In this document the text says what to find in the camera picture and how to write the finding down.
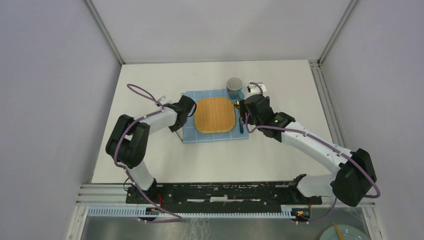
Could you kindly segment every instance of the light blue plate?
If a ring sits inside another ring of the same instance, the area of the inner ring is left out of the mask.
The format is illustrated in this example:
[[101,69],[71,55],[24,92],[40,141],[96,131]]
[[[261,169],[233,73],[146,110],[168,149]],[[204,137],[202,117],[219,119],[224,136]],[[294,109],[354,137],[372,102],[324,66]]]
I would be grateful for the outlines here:
[[[337,227],[340,229],[345,240],[371,240],[365,233],[353,226],[338,224]],[[324,231],[319,240],[340,240],[340,238],[334,226],[331,226]]]

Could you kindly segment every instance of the white table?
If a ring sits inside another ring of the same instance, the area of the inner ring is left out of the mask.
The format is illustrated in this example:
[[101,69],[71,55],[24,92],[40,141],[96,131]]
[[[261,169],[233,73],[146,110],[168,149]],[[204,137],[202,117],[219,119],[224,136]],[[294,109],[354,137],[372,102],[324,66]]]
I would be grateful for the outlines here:
[[[177,102],[186,91],[224,89],[230,77],[239,77],[245,84],[263,82],[275,112],[285,112],[315,134],[331,140],[307,60],[124,65],[92,183],[123,183],[127,179],[105,152],[118,117],[139,117],[158,109],[131,92],[126,87],[128,83],[146,89],[156,98],[166,95]],[[303,173],[329,173],[306,154],[259,131],[246,140],[183,144],[175,133],[164,128],[149,137],[144,161],[159,183],[284,181]]]

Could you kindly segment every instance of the gray wall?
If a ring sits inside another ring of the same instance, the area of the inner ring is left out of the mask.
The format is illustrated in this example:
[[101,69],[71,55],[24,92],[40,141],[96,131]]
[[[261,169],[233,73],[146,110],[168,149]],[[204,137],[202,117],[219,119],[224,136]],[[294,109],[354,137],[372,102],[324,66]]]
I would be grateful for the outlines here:
[[120,68],[81,0],[0,3],[0,239],[63,239]]
[[317,59],[349,0],[93,2],[124,61],[158,63]]
[[371,153],[390,239],[423,239],[424,1],[363,0],[324,75],[349,147]]

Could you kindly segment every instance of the woven tray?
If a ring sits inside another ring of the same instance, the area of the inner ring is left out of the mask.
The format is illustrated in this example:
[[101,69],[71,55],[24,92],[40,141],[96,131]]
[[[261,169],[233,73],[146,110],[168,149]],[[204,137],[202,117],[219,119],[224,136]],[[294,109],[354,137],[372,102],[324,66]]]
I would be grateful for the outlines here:
[[226,97],[200,99],[194,113],[194,126],[204,134],[225,133],[236,125],[233,103]]

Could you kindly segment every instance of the blue placemat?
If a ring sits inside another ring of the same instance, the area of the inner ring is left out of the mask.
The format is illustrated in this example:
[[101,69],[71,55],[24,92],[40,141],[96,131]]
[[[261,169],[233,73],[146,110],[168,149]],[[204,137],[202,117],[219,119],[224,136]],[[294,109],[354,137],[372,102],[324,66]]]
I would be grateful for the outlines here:
[[[182,95],[192,98],[196,103],[200,99],[228,97],[225,89],[220,90],[205,90],[205,91],[187,91]],[[249,134],[243,124],[243,133],[240,133],[239,126],[239,110],[235,110],[235,126],[231,131],[220,133],[201,133],[195,127],[195,116],[187,119],[187,123],[182,127],[182,142],[184,144],[198,144],[198,143],[213,143],[221,141],[233,141],[240,139],[249,139]]]

